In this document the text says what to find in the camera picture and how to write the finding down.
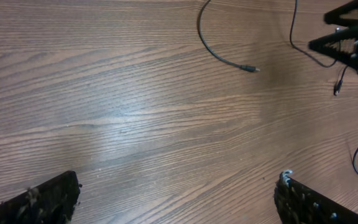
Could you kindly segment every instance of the wood grain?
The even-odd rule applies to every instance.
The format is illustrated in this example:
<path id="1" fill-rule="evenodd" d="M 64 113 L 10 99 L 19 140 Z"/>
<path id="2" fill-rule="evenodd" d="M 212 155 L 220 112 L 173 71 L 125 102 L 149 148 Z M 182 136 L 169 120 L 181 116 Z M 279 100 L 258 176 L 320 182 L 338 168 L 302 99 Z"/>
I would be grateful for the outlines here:
<path id="1" fill-rule="evenodd" d="M 294 41 L 346 1 L 300 1 Z M 294 1 L 0 0 L 0 201 L 66 170 L 72 223 L 280 223 L 278 174 L 358 213 L 358 77 L 288 43 Z M 329 63 L 330 58 L 313 55 Z"/>

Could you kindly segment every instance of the cable plug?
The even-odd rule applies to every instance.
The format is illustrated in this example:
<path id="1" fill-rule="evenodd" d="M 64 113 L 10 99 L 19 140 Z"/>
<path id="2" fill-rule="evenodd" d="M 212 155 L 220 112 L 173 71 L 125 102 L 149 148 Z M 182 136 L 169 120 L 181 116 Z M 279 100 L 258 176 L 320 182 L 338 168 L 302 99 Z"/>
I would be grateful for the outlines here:
<path id="1" fill-rule="evenodd" d="M 240 65 L 240 69 L 247 72 L 259 72 L 259 68 L 249 65 Z"/>
<path id="2" fill-rule="evenodd" d="M 341 91 L 343 80 L 340 80 L 335 86 L 334 86 L 334 96 L 338 96 L 339 91 Z"/>

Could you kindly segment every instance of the black stand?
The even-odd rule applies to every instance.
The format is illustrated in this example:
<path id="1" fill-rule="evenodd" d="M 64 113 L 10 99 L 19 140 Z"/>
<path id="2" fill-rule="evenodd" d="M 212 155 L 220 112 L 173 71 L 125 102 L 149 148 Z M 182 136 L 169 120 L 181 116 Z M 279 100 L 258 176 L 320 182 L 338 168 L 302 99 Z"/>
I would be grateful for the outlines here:
<path id="1" fill-rule="evenodd" d="M 309 48 L 321 54 L 332 57 L 351 68 L 358 70 L 358 19 L 343 19 L 341 15 L 347 14 L 358 9 L 358 0 L 351 1 L 337 9 L 324 15 L 327 24 L 336 24 L 348 27 L 335 34 L 327 35 L 309 42 Z M 338 49 L 338 43 L 343 40 L 353 40 L 354 48 L 352 52 L 345 52 Z"/>

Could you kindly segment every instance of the wooden table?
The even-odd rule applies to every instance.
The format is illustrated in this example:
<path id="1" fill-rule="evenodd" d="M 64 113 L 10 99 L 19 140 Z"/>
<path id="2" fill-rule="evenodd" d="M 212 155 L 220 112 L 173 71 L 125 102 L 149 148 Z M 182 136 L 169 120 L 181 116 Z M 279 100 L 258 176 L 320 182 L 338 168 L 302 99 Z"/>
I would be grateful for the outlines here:
<path id="1" fill-rule="evenodd" d="M 344 3 L 300 0 L 294 41 Z M 72 223 L 280 223 L 279 173 L 358 213 L 358 77 L 292 49 L 294 1 L 0 0 L 0 202 L 66 170 Z M 325 63 L 330 58 L 313 55 Z"/>

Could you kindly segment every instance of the dirty object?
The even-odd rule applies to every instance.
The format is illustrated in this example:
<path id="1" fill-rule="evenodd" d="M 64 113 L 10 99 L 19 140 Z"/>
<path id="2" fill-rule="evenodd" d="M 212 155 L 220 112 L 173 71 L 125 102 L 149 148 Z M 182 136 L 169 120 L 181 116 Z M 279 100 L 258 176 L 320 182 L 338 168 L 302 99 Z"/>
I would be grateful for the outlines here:
<path id="1" fill-rule="evenodd" d="M 0 204 L 0 223 L 69 223 L 80 186 L 74 171 L 67 171 Z"/>
<path id="2" fill-rule="evenodd" d="M 358 214 L 289 177 L 280 174 L 274 190 L 274 202 L 285 224 L 358 223 Z"/>

